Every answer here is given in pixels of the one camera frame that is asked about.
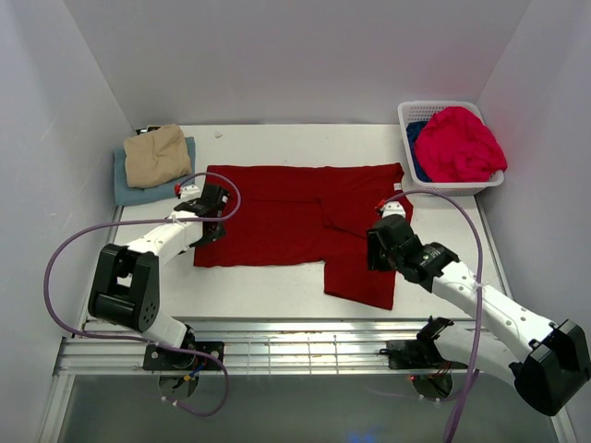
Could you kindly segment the dark red t shirt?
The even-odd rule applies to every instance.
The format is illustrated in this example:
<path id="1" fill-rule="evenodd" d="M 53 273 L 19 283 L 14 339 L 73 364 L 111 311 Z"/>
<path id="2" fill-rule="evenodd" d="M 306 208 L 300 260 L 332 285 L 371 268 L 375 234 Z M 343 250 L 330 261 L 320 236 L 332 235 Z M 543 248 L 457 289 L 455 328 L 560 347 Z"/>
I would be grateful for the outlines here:
<path id="1" fill-rule="evenodd" d="M 211 165 L 206 182 L 241 197 L 225 235 L 194 253 L 196 267 L 323 262 L 326 294 L 390 310 L 396 275 L 368 269 L 366 232 L 399 193 L 400 163 L 359 167 Z"/>

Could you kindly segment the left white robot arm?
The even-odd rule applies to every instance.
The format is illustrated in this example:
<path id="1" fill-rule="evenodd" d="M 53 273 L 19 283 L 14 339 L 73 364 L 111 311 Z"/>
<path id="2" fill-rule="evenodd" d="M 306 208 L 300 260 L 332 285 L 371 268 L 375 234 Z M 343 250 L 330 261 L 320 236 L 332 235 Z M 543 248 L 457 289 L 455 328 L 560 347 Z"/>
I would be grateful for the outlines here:
<path id="1" fill-rule="evenodd" d="M 196 347 L 188 326 L 160 310 L 161 271 L 178 255 L 225 235 L 217 219 L 230 197 L 221 186 L 205 185 L 194 197 L 196 190 L 183 191 L 180 203 L 149 232 L 101 250 L 88 304 L 93 317 L 165 345 L 164 358 L 179 369 L 194 362 Z"/>

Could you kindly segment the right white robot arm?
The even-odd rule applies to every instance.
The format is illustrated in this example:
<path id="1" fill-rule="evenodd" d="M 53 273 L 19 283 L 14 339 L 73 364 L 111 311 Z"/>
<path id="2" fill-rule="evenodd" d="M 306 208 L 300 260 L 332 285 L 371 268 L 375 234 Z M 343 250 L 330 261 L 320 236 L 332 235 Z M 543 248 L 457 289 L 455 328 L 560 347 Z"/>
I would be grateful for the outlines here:
<path id="1" fill-rule="evenodd" d="M 560 324 L 518 305 L 439 243 L 422 244 L 401 215 L 389 215 L 367 232 L 368 266 L 395 270 L 464 311 L 489 335 L 474 351 L 473 332 L 431 317 L 416 338 L 385 349 L 398 366 L 468 365 L 513 386 L 534 410 L 556 415 L 590 379 L 585 333 L 571 320 Z"/>

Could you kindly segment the folded beige t shirt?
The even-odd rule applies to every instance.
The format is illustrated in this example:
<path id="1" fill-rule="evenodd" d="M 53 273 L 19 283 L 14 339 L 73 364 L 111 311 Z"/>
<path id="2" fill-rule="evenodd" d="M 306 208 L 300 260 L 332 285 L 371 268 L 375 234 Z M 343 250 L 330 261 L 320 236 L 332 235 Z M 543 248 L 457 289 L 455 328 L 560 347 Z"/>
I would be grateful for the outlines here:
<path id="1" fill-rule="evenodd" d="M 178 125 L 127 138 L 124 151 L 130 187 L 156 187 L 192 172 L 185 135 Z"/>

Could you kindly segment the folded light blue t shirt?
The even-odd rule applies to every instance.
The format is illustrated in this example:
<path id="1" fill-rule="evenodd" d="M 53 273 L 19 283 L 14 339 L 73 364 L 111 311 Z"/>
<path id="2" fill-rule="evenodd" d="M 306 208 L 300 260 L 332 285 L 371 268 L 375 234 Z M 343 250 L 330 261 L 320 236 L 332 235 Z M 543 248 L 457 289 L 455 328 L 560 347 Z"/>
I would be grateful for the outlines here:
<path id="1" fill-rule="evenodd" d="M 114 150 L 114 192 L 117 206 L 136 206 L 173 198 L 175 185 L 185 179 L 181 176 L 149 188 L 130 187 L 127 184 L 126 158 L 123 147 Z"/>

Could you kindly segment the white plastic basket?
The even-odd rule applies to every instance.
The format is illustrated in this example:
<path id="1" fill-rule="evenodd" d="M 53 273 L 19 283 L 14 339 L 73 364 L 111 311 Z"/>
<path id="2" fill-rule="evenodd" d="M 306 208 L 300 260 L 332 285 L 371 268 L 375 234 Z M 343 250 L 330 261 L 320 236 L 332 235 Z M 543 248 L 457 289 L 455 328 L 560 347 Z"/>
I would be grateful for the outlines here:
<path id="1" fill-rule="evenodd" d="M 408 163 L 408 170 L 413 185 L 416 188 L 440 192 L 448 196 L 474 196 L 478 192 L 499 186 L 504 181 L 504 171 L 495 172 L 487 182 L 426 182 L 416 175 L 416 167 L 412 158 L 410 142 L 406 134 L 406 128 L 409 124 L 416 121 L 428 121 L 435 113 L 448 107 L 461 107 L 475 115 L 482 124 L 485 120 L 478 107 L 471 102 L 459 101 L 410 101 L 401 102 L 397 107 L 398 121 L 401 129 L 404 153 Z"/>

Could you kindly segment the pink crumpled t shirt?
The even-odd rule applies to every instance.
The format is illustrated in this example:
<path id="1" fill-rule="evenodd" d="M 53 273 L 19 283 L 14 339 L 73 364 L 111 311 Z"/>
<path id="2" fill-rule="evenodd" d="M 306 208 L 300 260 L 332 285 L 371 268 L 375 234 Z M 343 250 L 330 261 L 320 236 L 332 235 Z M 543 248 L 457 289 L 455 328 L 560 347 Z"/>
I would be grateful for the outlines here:
<path id="1" fill-rule="evenodd" d="M 487 182 L 508 167 L 492 132 L 461 107 L 435 113 L 421 131 L 415 150 L 432 182 Z"/>

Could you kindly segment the dark blue t shirt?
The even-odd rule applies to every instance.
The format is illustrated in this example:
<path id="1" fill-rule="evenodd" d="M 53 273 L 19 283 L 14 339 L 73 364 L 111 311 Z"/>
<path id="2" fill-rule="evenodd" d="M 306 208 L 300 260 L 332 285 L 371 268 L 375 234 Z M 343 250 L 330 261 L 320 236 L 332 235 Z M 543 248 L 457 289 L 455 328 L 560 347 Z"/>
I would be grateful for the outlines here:
<path id="1" fill-rule="evenodd" d="M 414 167 L 414 170 L 416 173 L 416 177 L 422 182 L 431 183 L 432 182 L 431 178 L 426 174 L 426 172 L 424 171 L 422 166 L 419 164 L 419 161 L 416 157 L 416 150 L 415 150 L 415 143 L 416 143 L 421 131 L 423 130 L 423 128 L 427 124 L 428 124 L 428 121 L 416 121 L 416 122 L 410 123 L 406 127 L 406 137 L 408 140 L 409 149 L 411 152 L 412 164 L 413 164 L 413 167 Z"/>

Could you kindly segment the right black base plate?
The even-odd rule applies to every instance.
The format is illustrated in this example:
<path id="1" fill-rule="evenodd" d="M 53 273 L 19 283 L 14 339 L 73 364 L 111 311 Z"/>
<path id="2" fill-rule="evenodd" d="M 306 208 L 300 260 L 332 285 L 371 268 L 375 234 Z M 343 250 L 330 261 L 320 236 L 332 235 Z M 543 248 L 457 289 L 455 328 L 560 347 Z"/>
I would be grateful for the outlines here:
<path id="1" fill-rule="evenodd" d="M 461 362 L 446 360 L 432 342 L 419 340 L 387 341 L 379 350 L 386 356 L 390 369 L 466 369 Z"/>

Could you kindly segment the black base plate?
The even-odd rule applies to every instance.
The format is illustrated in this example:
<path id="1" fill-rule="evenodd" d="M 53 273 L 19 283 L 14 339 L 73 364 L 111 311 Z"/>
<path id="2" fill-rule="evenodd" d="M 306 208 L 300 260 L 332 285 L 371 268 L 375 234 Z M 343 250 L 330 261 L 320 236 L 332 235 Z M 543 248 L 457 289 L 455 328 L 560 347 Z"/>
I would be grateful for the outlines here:
<path id="1" fill-rule="evenodd" d="M 461 362 L 446 360 L 432 342 L 419 340 L 387 341 L 379 350 L 386 356 L 390 369 L 466 369 Z"/>
<path id="2" fill-rule="evenodd" d="M 222 341 L 195 341 L 189 348 L 200 352 L 200 355 L 165 350 L 155 344 L 149 344 L 145 349 L 142 368 L 147 371 L 217 370 L 219 366 L 208 356 L 223 361 Z"/>

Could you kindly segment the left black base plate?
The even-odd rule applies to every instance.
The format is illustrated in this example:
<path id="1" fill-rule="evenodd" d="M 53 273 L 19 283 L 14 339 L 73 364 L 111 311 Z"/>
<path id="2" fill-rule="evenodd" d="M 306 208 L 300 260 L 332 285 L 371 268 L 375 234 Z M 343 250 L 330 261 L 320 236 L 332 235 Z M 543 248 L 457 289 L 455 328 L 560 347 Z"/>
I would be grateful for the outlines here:
<path id="1" fill-rule="evenodd" d="M 145 349 L 142 368 L 147 371 L 217 370 L 219 366 L 208 356 L 223 361 L 222 341 L 195 341 L 189 348 L 200 352 L 200 355 L 165 350 L 155 344 L 149 344 Z"/>

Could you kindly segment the aluminium rail frame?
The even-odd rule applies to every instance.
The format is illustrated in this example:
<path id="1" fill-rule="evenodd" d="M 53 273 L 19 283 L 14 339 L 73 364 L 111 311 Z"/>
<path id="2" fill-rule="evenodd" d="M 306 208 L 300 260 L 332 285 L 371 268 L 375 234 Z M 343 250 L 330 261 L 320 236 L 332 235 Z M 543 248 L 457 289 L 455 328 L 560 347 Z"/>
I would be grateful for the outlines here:
<path id="1" fill-rule="evenodd" d="M 161 401 L 156 374 L 140 363 L 142 344 L 88 317 L 85 338 L 68 339 L 56 363 L 43 442 L 406 441 L 432 422 L 441 438 L 446 407 L 420 400 L 409 373 L 379 350 L 409 340 L 428 317 L 473 330 L 469 316 L 421 288 L 398 281 L 394 308 L 380 310 L 328 296 L 319 263 L 291 267 L 202 269 L 187 253 L 161 277 L 163 311 L 188 322 L 204 341 L 222 341 L 227 372 L 203 376 L 193 407 L 226 405 L 202 418 Z"/>

